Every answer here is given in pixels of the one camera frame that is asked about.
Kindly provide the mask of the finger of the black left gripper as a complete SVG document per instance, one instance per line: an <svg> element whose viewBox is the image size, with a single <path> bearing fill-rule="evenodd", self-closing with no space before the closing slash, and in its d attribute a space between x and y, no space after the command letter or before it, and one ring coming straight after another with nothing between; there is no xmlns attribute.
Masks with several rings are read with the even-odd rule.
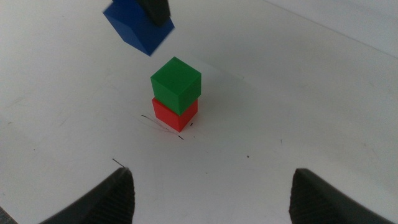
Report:
<svg viewBox="0 0 398 224"><path fill-rule="evenodd" d="M168 0L137 0L137 2L155 25L162 26L170 19Z"/></svg>

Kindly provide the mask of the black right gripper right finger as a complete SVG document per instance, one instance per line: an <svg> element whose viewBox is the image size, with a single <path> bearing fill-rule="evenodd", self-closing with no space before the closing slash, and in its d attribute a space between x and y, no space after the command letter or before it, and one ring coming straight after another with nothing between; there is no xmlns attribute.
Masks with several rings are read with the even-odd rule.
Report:
<svg viewBox="0 0 398 224"><path fill-rule="evenodd" d="M297 169L292 179L289 215L294 224L391 222L304 168Z"/></svg>

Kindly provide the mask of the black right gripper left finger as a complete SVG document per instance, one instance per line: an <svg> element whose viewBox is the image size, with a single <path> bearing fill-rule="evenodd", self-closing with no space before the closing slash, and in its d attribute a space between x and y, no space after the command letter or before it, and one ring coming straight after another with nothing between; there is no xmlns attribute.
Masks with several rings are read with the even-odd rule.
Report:
<svg viewBox="0 0 398 224"><path fill-rule="evenodd" d="M118 168L67 208L44 220L47 224L131 224L135 209L131 171Z"/></svg>

